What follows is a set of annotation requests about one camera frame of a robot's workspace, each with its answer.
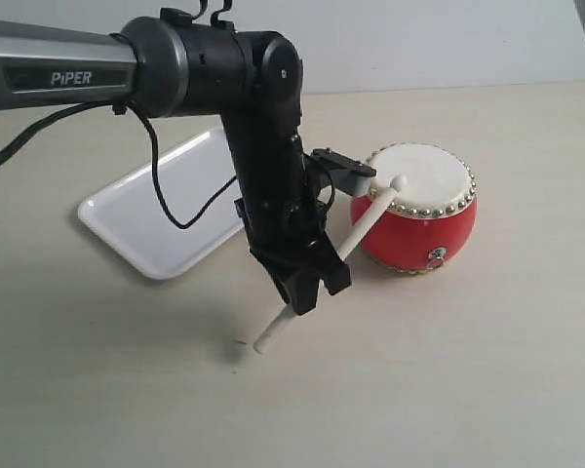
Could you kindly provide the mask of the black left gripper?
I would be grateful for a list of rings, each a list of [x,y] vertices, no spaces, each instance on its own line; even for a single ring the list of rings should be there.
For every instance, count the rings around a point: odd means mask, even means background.
[[[223,127],[250,251],[293,313],[303,316],[316,307],[321,286],[336,295],[351,286],[351,276],[325,232],[297,124],[257,111],[229,111]]]

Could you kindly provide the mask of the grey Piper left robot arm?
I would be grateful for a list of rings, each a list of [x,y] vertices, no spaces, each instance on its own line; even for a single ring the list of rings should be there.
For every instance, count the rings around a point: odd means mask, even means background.
[[[0,150],[0,166],[56,121],[99,107],[155,118],[216,115],[241,196],[236,210],[251,254],[297,315],[320,288],[351,284],[326,231],[334,187],[329,169],[305,153],[303,65],[291,41],[239,31],[213,12],[208,23],[174,8],[103,35],[0,20],[0,111],[50,106],[53,113]]]

